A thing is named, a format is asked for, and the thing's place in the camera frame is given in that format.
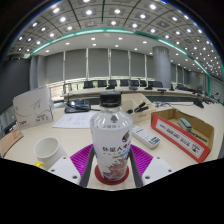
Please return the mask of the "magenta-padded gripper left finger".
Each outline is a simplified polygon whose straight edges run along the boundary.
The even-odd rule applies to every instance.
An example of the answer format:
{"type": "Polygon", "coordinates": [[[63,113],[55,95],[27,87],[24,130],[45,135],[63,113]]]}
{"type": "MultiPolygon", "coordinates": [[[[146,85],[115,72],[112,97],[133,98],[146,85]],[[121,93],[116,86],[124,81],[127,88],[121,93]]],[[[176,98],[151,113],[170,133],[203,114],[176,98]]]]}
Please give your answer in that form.
{"type": "Polygon", "coordinates": [[[76,185],[86,187],[89,182],[94,155],[93,145],[90,144],[71,157],[62,156],[49,169],[49,172],[76,185]]]}

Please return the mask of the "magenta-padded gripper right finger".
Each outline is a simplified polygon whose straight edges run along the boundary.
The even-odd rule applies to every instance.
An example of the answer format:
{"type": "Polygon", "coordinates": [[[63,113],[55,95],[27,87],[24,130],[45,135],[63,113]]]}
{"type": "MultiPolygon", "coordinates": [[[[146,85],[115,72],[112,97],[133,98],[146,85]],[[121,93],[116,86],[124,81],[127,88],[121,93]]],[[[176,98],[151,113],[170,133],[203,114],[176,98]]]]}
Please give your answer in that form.
{"type": "Polygon", "coordinates": [[[137,187],[148,185],[175,172],[162,157],[153,157],[135,145],[131,146],[129,156],[137,187]]]}

